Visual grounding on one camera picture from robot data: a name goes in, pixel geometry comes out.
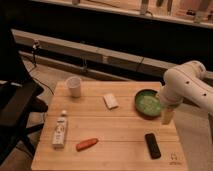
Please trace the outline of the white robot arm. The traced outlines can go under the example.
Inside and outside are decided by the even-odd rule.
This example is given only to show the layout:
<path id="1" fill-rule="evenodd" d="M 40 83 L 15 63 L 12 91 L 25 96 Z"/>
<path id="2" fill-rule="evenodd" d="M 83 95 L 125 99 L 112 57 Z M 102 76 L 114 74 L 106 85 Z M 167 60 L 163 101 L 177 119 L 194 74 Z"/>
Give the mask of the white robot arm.
<path id="1" fill-rule="evenodd" d="M 168 69 L 163 76 L 165 85 L 158 92 L 164 107 L 163 124 L 169 124 L 174 109 L 186 98 L 213 116 L 213 87 L 203 81 L 205 66 L 199 61 L 189 61 Z"/>

